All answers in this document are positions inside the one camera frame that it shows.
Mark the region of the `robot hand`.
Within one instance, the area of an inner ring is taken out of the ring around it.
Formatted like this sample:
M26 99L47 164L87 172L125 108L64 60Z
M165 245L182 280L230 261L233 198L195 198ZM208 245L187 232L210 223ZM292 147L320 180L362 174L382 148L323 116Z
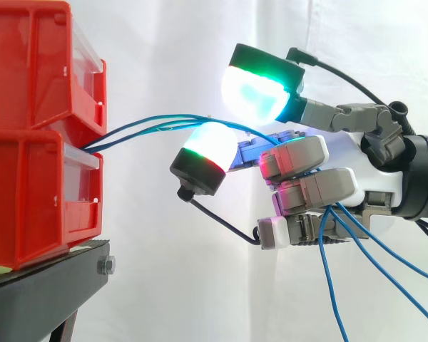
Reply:
M278 58L238 44L223 81L224 94L233 96L230 109L264 124L292 122L329 133L362 133L368 142L367 154L379 166L403 153L403 137L412 132L405 113L374 95L367 105L336 107L303 98L299 87L306 65L331 70L331 66L298 48L291 48L286 58ZM192 204L198 195L214 195L233 166L236 152L227 125L200 125L170 166L180 180L178 196ZM267 243L267 234L275 234L278 227L298 224L299 213L332 204L354 192L355 179L349 170L310 174L328 157L326 142L320 136L272 144L258 155L264 180L277 189L275 204L279 214L254 228L247 238L250 244L275 248L277 240Z

